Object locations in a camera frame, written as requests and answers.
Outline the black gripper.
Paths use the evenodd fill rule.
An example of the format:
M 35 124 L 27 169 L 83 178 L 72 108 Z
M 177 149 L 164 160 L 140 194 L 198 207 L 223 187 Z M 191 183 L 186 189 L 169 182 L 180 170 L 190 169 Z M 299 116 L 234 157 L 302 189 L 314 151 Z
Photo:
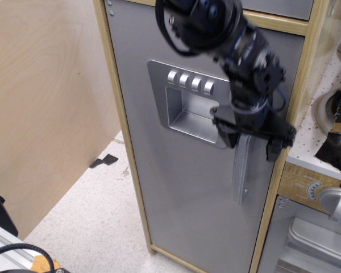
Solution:
M 282 149 L 294 143 L 296 128 L 268 108 L 267 103 L 254 109 L 240 109 L 233 104 L 210 110 L 213 124 L 229 148 L 235 148 L 240 134 L 268 140 L 267 161 L 275 162 Z

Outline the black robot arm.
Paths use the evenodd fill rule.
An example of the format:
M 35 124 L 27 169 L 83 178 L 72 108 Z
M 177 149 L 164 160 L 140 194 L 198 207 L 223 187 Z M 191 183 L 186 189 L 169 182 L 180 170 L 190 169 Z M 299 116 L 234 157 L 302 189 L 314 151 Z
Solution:
M 181 56 L 210 55 L 230 82 L 230 104 L 211 109 L 213 123 L 224 142 L 235 147 L 241 134 L 267 140 L 267 160 L 293 145 L 296 129 L 273 107 L 281 92 L 285 69 L 257 27 L 246 20 L 240 1 L 157 1 L 155 15 L 167 43 L 173 40 L 165 26 L 169 13 L 172 31 L 187 51 Z

